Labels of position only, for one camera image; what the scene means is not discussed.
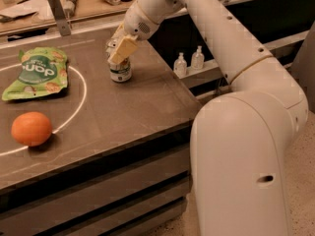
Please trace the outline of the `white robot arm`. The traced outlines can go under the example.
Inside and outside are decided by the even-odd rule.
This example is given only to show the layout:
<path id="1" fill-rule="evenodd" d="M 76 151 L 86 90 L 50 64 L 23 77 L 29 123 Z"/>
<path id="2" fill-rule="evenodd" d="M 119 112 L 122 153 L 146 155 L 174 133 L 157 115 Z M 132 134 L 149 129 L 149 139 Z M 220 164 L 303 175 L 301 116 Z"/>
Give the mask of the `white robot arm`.
<path id="1" fill-rule="evenodd" d="M 187 9 L 231 91 L 195 117 L 190 158 L 201 236 L 292 236 L 284 152 L 308 119 L 303 89 L 219 0 L 136 0 L 114 39 L 121 63 Z"/>

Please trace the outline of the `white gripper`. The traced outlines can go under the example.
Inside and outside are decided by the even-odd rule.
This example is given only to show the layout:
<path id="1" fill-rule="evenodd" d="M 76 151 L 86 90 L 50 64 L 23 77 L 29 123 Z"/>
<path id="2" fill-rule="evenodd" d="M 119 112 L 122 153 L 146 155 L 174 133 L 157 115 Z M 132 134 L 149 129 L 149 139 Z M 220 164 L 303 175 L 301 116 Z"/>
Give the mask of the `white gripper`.
<path id="1" fill-rule="evenodd" d="M 133 54 L 138 48 L 137 37 L 139 40 L 149 39 L 158 30 L 160 16 L 158 3 L 155 1 L 134 2 L 126 12 L 124 24 L 118 26 L 108 43 L 108 61 L 120 64 Z"/>

